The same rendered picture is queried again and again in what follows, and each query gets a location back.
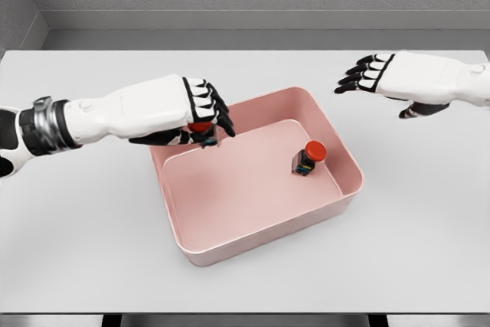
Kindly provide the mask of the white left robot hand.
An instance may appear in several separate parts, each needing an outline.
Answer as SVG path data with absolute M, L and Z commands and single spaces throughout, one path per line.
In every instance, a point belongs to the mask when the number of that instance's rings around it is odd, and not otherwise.
M 212 122 L 235 137 L 229 109 L 217 89 L 205 79 L 171 74 L 115 92 L 110 132 L 134 144 L 179 146 L 198 144 L 189 123 Z

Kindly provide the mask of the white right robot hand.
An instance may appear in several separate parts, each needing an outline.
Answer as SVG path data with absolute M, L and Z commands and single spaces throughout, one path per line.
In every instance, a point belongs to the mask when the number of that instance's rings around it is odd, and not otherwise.
M 448 57 L 409 51 L 372 54 L 345 72 L 334 93 L 360 90 L 409 101 L 399 113 L 401 119 L 432 116 L 456 99 L 456 78 L 464 69 L 463 62 Z

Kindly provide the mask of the pink plastic basket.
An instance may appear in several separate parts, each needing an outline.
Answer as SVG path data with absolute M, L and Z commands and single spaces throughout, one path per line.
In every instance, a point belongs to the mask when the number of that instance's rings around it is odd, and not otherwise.
M 209 266 L 343 212 L 362 172 L 314 97 L 289 87 L 230 107 L 236 135 L 206 149 L 150 149 L 175 242 Z M 327 151 L 307 176 L 292 159 L 311 140 Z

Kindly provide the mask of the red button industrial switch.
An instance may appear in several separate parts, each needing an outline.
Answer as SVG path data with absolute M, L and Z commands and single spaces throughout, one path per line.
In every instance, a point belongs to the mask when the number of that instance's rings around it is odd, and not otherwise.
M 187 125 L 191 135 L 201 138 L 198 142 L 201 148 L 217 146 L 221 144 L 221 128 L 212 122 L 189 123 Z
M 301 176 L 307 176 L 315 169 L 317 162 L 325 160 L 326 155 L 327 151 L 325 146 L 319 141 L 311 140 L 293 157 L 291 172 Z

